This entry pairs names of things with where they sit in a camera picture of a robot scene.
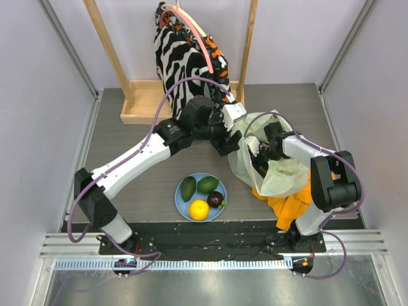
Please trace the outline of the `dark purple fake mangosteen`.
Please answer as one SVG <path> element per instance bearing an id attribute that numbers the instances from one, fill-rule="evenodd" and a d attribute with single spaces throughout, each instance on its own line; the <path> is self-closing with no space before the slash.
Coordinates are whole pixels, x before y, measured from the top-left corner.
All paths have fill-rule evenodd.
<path id="1" fill-rule="evenodd" d="M 213 191 L 208 195 L 207 203 L 211 208 L 222 209 L 225 206 L 225 199 L 222 193 Z"/>

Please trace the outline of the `yellow fake orange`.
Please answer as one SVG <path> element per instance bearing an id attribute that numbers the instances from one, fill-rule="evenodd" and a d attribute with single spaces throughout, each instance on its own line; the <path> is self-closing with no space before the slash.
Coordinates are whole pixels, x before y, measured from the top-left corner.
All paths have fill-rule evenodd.
<path id="1" fill-rule="evenodd" d="M 209 212 L 210 207 L 204 200 L 194 200 L 189 206 L 189 217 L 194 221 L 204 221 Z"/>

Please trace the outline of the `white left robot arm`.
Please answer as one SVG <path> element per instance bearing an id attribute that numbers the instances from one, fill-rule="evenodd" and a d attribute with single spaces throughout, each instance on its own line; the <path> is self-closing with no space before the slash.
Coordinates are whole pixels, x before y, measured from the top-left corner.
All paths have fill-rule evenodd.
<path id="1" fill-rule="evenodd" d="M 121 254 L 135 249 L 136 239 L 111 200 L 137 176 L 164 161 L 195 140 L 208 140 L 220 156 L 238 150 L 241 132 L 235 127 L 246 114 L 243 104 L 214 103 L 204 96 L 187 102 L 177 117 L 155 120 L 147 136 L 118 158 L 92 171 L 79 169 L 74 176 L 74 207 L 80 207 L 91 227 L 113 240 Z"/>

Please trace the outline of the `green fake avocado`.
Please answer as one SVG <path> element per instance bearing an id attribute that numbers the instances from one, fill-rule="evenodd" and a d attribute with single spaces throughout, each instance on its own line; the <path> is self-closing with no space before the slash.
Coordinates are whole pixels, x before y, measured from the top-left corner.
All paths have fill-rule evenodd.
<path id="1" fill-rule="evenodd" d="M 189 201 L 196 192 L 196 179 L 192 176 L 186 177 L 181 183 L 180 192 L 182 199 L 185 202 Z"/>

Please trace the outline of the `pale green plastic bag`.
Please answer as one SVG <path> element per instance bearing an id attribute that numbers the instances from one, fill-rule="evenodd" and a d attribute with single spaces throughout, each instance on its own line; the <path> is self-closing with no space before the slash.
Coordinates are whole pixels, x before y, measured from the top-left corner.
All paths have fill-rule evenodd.
<path id="1" fill-rule="evenodd" d="M 270 143 L 274 128 L 292 132 L 287 120 L 278 115 L 250 113 L 236 123 L 241 132 L 239 149 L 228 154 L 228 162 L 236 178 L 260 195 L 285 198 L 301 191 L 309 183 L 309 169 L 295 158 L 283 156 Z"/>

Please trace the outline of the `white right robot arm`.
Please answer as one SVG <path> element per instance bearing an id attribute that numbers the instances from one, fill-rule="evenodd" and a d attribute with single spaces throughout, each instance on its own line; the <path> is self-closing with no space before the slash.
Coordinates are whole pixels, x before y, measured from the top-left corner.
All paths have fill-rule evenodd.
<path id="1" fill-rule="evenodd" d="M 353 155 L 332 151 L 308 141 L 294 131 L 286 132 L 280 122 L 264 127 L 265 141 L 247 136 L 245 142 L 254 169 L 263 177 L 272 167 L 269 161 L 293 158 L 310 170 L 312 203 L 291 222 L 288 244 L 296 252 L 309 248 L 317 241 L 319 230 L 336 213 L 361 200 L 363 188 L 356 172 Z"/>

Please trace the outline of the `green fake fruit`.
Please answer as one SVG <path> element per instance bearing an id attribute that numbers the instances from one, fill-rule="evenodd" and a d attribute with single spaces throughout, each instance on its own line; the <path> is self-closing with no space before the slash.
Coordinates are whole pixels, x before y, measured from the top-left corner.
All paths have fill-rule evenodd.
<path id="1" fill-rule="evenodd" d="M 197 191 L 202 194 L 210 194 L 216 190 L 219 180 L 213 176 L 203 177 L 197 185 Z"/>

